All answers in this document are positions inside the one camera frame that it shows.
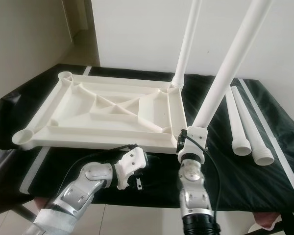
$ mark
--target black cloth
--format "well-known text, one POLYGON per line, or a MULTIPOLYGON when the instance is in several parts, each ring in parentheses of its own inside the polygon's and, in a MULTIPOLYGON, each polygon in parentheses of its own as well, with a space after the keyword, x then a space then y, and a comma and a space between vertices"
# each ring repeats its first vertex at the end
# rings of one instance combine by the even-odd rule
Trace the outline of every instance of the black cloth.
POLYGON ((294 235, 294 215, 292 213, 282 213, 283 231, 286 235, 294 235))
MULTIPOLYGON (((72 65, 54 66, 0 100, 0 149, 7 150, 13 155, 8 159, 6 151, 0 150, 0 162, 5 162, 0 165, 0 197, 2 196, 0 212, 7 210, 13 203, 30 200, 30 196, 19 193, 18 187, 41 149, 36 147, 29 151, 16 150, 18 147, 11 142, 13 134, 25 128, 30 122, 57 83, 59 72, 71 71, 75 74, 82 74, 85 68, 85 66, 72 65), (18 177, 10 180, 11 175, 16 174, 18 177)), ((91 69, 89 75, 156 81, 170 81, 173 77, 173 73, 95 67, 91 69)), ((213 79, 212 76, 185 76, 182 98, 188 125, 193 123, 213 79)), ((294 172, 294 122, 259 81, 245 80, 245 83, 294 172)), ((220 169, 222 191, 219 210, 294 212, 294 190, 276 152, 240 82, 234 79, 232 85, 238 87, 266 146, 274 155, 275 162, 269 166, 258 166, 254 163, 251 155, 241 157, 233 153, 229 117, 226 102, 223 99, 208 127, 207 141, 208 149, 220 169)), ((54 196, 70 166, 77 159, 96 151, 52 147, 28 191, 32 196, 54 196)), ((106 153, 80 162, 68 175, 65 184, 79 174, 83 164, 90 161, 115 163, 121 155, 122 152, 106 153)), ((179 163, 176 155, 148 153, 147 158, 147 167, 130 178, 132 183, 128 188, 125 190, 101 189, 95 194, 93 203, 179 207, 179 190, 176 186, 179 163), (141 179, 143 190, 137 190, 136 177, 141 179)), ((209 158, 206 158, 202 172, 205 175, 205 186, 214 208, 217 195, 217 177, 209 158)))

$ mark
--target white plastic tube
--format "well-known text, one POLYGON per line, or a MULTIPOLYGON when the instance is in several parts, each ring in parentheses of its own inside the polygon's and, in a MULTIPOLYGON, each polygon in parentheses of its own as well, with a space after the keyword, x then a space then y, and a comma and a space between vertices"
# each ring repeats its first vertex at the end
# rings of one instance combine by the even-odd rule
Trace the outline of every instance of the white plastic tube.
POLYGON ((228 87, 228 90, 225 93, 225 98, 233 137, 233 152, 239 156, 246 156, 251 153, 251 147, 248 139, 246 139, 240 115, 230 87, 228 87))
POLYGON ((252 147, 252 156, 257 165, 270 165, 274 162, 274 157, 259 134, 259 131, 239 93, 237 87, 232 87, 233 96, 239 111, 242 123, 246 130, 247 137, 252 147))
POLYGON ((260 26, 262 25, 272 0, 253 0, 243 19, 232 45, 211 85, 209 92, 193 122, 193 126, 207 128, 226 90, 240 68, 260 26))
POLYGON ((180 56, 178 58, 175 75, 171 83, 174 87, 183 87, 184 85, 184 74, 185 74, 187 62, 191 53, 191 47, 192 47, 192 43, 194 39, 194 34, 196 31, 201 3, 202 3, 202 0, 193 0, 192 2, 191 11, 187 20, 187 25, 186 25, 186 30, 184 34, 180 56))

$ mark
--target pipe end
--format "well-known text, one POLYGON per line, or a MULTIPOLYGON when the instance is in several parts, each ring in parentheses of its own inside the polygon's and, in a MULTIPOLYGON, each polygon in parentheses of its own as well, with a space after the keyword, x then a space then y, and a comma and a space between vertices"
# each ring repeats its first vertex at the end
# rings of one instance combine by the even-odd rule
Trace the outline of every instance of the pipe end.
POLYGON ((183 88, 183 86, 184 86, 184 77, 174 76, 171 82, 171 87, 183 88))
POLYGON ((250 143, 246 138, 237 138, 233 140, 232 149, 238 156, 246 156, 251 153, 250 143))
POLYGON ((253 149, 251 154, 257 165, 265 166, 270 165, 274 162, 274 157, 270 149, 265 146, 260 146, 256 149, 253 149))
POLYGON ((29 150, 35 147, 33 142, 34 132, 29 129, 23 129, 15 133, 12 137, 12 142, 21 145, 23 150, 29 150))

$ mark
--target black cable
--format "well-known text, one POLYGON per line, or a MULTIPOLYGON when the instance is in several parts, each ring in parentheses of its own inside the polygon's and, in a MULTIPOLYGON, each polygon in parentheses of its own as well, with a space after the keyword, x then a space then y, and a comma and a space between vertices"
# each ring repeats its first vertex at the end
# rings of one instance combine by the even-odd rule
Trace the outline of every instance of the black cable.
POLYGON ((217 211, 218 211, 218 207, 219 207, 220 194, 221 194, 221 179, 220 179, 219 169, 217 167, 215 160, 213 159, 213 157, 210 155, 210 153, 207 150, 205 150, 202 146, 200 146, 200 144, 197 143, 195 140, 193 140, 191 137, 189 137, 187 135, 182 135, 182 136, 187 138, 190 142, 192 142, 198 148, 200 148, 201 151, 203 151, 203 153, 211 159, 211 161, 216 169, 217 176, 218 176, 218 189, 217 189, 218 193, 217 193, 216 207, 215 207, 215 212, 214 212, 214 223, 217 224, 217 211))

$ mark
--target table leg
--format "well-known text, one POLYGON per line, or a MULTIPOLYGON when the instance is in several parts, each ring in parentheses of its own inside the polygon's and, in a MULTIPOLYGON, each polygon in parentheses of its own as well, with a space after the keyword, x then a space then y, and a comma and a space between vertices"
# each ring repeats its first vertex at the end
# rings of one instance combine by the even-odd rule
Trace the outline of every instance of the table leg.
POLYGON ((14 211, 16 214, 20 215, 21 217, 27 219, 30 222, 34 222, 34 220, 36 219, 36 216, 37 216, 36 214, 31 212, 29 209, 27 209, 23 205, 16 205, 11 210, 14 211))

